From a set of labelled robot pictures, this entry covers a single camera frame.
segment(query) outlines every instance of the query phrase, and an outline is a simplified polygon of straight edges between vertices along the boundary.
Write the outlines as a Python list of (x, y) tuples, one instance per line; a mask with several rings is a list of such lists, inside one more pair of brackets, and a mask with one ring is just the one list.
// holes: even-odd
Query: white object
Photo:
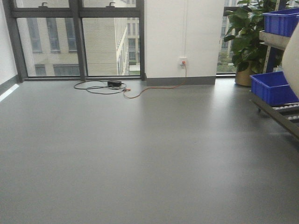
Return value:
[(0, 95), (0, 102), (4, 100), (6, 97), (8, 97), (13, 91), (15, 91), (19, 87), (18, 84), (14, 84), (10, 89), (8, 89), (6, 92), (4, 92), (2, 95)]
[(299, 97), (299, 24), (285, 48), (282, 66), (286, 80), (296, 96)]

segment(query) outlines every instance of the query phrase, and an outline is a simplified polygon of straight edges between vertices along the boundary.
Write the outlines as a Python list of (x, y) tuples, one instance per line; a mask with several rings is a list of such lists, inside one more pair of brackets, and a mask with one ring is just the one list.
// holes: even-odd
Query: orange cable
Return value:
[(150, 89), (172, 90), (172, 89), (178, 88), (178, 87), (184, 85), (184, 84), (186, 83), (186, 81), (187, 81), (187, 79), (186, 79), (186, 78), (187, 78), (187, 67), (186, 67), (186, 64), (184, 64), (184, 68), (185, 68), (185, 80), (184, 80), (181, 84), (179, 84), (179, 85), (176, 85), (176, 86), (173, 86), (173, 87), (148, 87), (148, 88), (142, 90), (137, 96), (134, 96), (134, 97), (128, 97), (128, 96), (126, 95), (126, 92), (128, 92), (128, 91), (130, 91), (130, 90), (125, 89), (125, 90), (123, 91), (123, 95), (124, 95), (124, 97), (127, 98), (127, 99), (135, 99), (135, 98), (139, 97), (139, 96), (140, 96), (143, 92), (145, 92), (146, 90), (150, 90)]

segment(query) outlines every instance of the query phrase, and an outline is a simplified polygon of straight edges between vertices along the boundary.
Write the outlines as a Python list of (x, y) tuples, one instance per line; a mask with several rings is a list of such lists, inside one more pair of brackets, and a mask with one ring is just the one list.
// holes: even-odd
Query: glass pane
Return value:
[(16, 7), (20, 8), (37, 8), (43, 5), (51, 8), (64, 8), (69, 7), (69, 1), (68, 0), (16, 0)]
[(232, 64), (232, 54), (230, 52), (232, 42), (224, 42), (223, 38), (229, 29), (229, 21), (226, 16), (222, 19), (219, 55), (217, 63), (217, 73), (235, 73), (235, 67)]
[(29, 77), (79, 76), (73, 20), (18, 18)]
[(138, 25), (139, 18), (83, 19), (89, 76), (140, 75)]
[(136, 0), (84, 0), (84, 7), (112, 7), (116, 8), (132, 8), (136, 7)]

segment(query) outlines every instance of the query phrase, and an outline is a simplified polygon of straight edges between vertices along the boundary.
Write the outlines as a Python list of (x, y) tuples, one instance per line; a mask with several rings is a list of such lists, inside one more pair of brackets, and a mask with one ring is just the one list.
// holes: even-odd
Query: power cable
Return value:
[[(110, 85), (95, 85), (95, 86), (90, 86), (90, 87), (78, 87), (81, 84), (85, 84), (85, 83), (89, 83), (89, 82), (100, 82), (102, 84), (104, 83), (108, 83), (108, 81), (104, 81), (104, 80), (89, 80), (89, 81), (85, 81), (85, 82), (81, 82), (78, 83), (76, 85), (74, 85), (74, 88), (76, 90), (86, 90), (89, 93), (94, 93), (94, 94), (101, 94), (101, 95), (113, 95), (113, 94), (117, 94), (117, 93), (121, 93), (123, 91), (125, 91), (127, 85), (125, 83), (121, 83), (121, 85), (118, 86), (110, 86)], [(109, 90), (119, 90), (117, 92), (111, 92), (111, 93), (103, 93), (103, 92), (95, 92), (92, 90), (98, 90), (98, 89), (109, 89)]]
[(185, 69), (185, 79), (184, 79), (184, 81), (183, 81), (181, 84), (176, 85), (176, 86), (173, 86), (173, 87), (148, 87), (148, 88), (142, 90), (137, 96), (134, 96), (134, 97), (128, 97), (128, 96), (126, 95), (126, 92), (131, 91), (131, 89), (124, 89), (124, 91), (123, 91), (123, 96), (124, 96), (126, 99), (135, 99), (135, 98), (139, 97), (142, 93), (144, 93), (145, 91), (150, 90), (150, 89), (154, 89), (154, 90), (157, 90), (157, 89), (158, 89), (158, 90), (159, 90), (159, 89), (160, 89), (160, 90), (172, 90), (172, 89), (175, 89), (175, 88), (178, 88), (178, 87), (184, 85), (184, 84), (186, 83), (186, 81), (187, 81), (187, 67), (186, 67), (186, 63), (184, 63), (182, 66), (183, 66), (184, 69)]

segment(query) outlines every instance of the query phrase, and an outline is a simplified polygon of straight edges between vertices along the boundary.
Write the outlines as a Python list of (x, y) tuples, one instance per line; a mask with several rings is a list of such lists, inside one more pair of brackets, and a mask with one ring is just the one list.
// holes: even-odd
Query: power adapter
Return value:
[(121, 81), (109, 80), (108, 87), (121, 87)]

